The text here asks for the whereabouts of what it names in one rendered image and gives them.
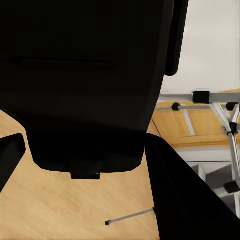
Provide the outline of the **camera tripod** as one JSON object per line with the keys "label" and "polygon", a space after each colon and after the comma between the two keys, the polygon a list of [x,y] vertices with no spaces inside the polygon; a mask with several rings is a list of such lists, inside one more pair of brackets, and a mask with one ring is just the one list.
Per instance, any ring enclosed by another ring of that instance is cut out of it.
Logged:
{"label": "camera tripod", "polygon": [[[212,92],[194,91],[193,94],[160,94],[158,102],[175,102],[172,107],[156,107],[157,110],[213,110],[222,123],[222,133],[229,138],[230,151],[233,161],[235,180],[224,184],[224,187],[214,189],[215,194],[228,192],[229,194],[240,192],[240,160],[238,156],[238,145],[236,135],[240,134],[240,92]],[[193,102],[194,104],[208,105],[189,105],[182,106],[178,102]],[[233,111],[229,118],[224,109]],[[155,211],[155,207],[126,215],[113,220],[108,220],[105,225],[140,216]]]}

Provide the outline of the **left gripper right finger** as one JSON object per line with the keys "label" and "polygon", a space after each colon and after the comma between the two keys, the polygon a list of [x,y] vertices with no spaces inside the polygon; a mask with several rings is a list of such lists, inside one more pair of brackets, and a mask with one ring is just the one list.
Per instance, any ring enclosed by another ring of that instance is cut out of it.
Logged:
{"label": "left gripper right finger", "polygon": [[161,136],[145,154],[160,240],[240,240],[240,219]]}

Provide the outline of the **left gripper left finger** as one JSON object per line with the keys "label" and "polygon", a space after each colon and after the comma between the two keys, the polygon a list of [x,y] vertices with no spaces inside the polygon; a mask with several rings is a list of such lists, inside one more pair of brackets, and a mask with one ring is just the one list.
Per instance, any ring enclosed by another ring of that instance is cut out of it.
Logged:
{"label": "left gripper left finger", "polygon": [[21,133],[0,138],[0,193],[26,152]]}

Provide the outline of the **digital camera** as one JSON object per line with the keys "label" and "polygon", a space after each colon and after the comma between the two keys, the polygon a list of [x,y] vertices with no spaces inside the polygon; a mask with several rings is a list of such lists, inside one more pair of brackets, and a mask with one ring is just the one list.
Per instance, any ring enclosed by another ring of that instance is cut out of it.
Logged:
{"label": "digital camera", "polygon": [[72,180],[138,168],[189,0],[0,0],[0,110]]}

